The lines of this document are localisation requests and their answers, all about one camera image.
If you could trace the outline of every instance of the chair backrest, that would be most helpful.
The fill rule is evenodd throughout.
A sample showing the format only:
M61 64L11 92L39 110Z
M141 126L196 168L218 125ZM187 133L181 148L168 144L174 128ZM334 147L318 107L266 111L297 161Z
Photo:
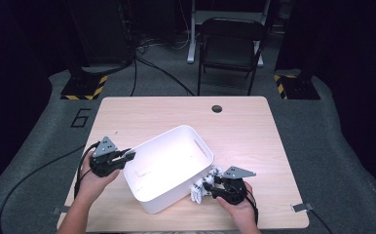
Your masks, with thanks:
M265 26L254 20L211 18L201 25L201 40L204 36L214 35L261 41L265 33Z

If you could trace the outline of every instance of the wrist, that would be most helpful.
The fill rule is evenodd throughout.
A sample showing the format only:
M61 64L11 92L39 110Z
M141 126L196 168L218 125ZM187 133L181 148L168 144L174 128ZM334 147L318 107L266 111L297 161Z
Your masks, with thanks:
M92 199L90 199L87 196L83 196L81 194L78 194L78 196L73 201L73 204L77 204L79 207L86 209L86 210L89 210L93 203L94 201Z
M261 233L260 230L257 227L257 224L255 223L254 219L241 219L235 221L237 227L239 228L239 231L242 234L255 234L255 233Z

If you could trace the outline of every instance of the human arm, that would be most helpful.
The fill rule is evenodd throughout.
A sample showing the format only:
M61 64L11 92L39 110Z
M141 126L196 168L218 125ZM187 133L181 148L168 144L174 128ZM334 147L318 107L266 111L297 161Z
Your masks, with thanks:
M252 194L252 187L247 182L244 182L244 184L246 189L249 191L247 196L252 200L250 195ZM222 197L217 197L216 201L230 214L231 218L242 234L261 234L261 231L258 229L257 224L255 223L254 208L247 199L244 199L241 203L235 206L229 204Z
M119 174L116 170L107 177L99 177L91 171L90 159L92 152L85 156L82 170L80 189L66 214L57 234L83 234L88 223L89 210L94 201L103 192L106 185L112 182Z

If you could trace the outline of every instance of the black speaker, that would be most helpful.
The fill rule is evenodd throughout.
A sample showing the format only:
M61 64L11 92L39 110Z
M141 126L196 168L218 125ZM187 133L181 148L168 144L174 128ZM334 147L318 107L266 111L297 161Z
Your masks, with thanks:
M89 65L132 60L120 0L66 0Z

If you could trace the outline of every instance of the chair seat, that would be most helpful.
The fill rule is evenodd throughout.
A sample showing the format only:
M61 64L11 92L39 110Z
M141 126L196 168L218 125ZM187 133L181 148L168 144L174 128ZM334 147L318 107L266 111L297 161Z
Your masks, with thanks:
M252 70L254 43L244 39L210 36L207 38L203 63L204 66Z

